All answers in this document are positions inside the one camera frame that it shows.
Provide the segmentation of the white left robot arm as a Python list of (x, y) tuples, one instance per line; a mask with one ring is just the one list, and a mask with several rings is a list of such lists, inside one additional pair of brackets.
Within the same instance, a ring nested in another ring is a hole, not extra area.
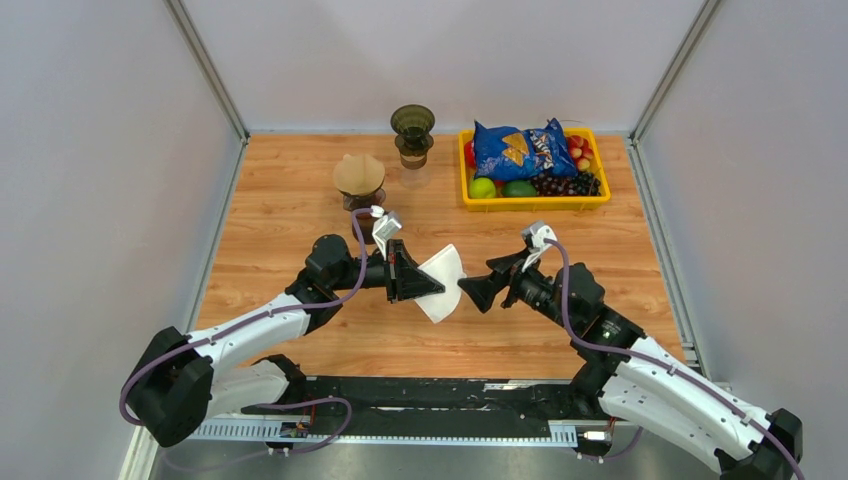
[(400, 240), (354, 257), (341, 236), (322, 236), (296, 280), (269, 303), (205, 330), (159, 331), (123, 387), (122, 405), (161, 447), (182, 442), (208, 418), (243, 407), (271, 404), (295, 413), (306, 388), (290, 361), (274, 357), (249, 368), (242, 362), (327, 324), (342, 307), (339, 290), (383, 288), (389, 302), (413, 300), (438, 323), (455, 309), (462, 275), (452, 245), (417, 264)]

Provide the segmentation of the white paper sheet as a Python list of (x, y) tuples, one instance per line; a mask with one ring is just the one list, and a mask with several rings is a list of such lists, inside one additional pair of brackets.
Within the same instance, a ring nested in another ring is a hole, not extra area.
[(453, 244), (448, 244), (420, 264), (419, 269), (444, 286), (443, 293), (428, 294), (415, 299), (415, 303), (428, 319), (438, 324), (456, 310), (462, 297), (458, 281), (466, 278), (467, 274), (463, 269), (459, 251)]

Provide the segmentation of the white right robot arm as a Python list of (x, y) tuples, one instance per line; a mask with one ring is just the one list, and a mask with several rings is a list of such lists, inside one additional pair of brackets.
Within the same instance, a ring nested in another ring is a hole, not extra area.
[(487, 261), (489, 274), (459, 287), (481, 312), (501, 291), (563, 327), (585, 363), (571, 403), (584, 417), (601, 412), (682, 448), (722, 479), (800, 479), (803, 424), (786, 409), (768, 412), (739, 399), (678, 361), (641, 327), (608, 306), (582, 263), (542, 274), (529, 253)]

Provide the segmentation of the brown paper coffee filter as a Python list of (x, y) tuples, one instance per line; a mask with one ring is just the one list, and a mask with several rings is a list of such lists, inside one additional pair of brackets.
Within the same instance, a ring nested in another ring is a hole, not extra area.
[(334, 186), (343, 194), (366, 196), (380, 189), (385, 165), (370, 154), (345, 154), (333, 169)]

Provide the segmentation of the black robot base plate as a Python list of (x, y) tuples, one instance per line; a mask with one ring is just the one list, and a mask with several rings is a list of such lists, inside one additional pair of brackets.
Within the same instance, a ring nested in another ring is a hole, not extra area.
[(290, 387), (274, 408), (241, 411), (297, 415), (313, 421), (314, 434), (347, 420), (349, 436), (535, 439), (549, 436), (554, 421), (610, 424), (563, 380), (317, 376)]

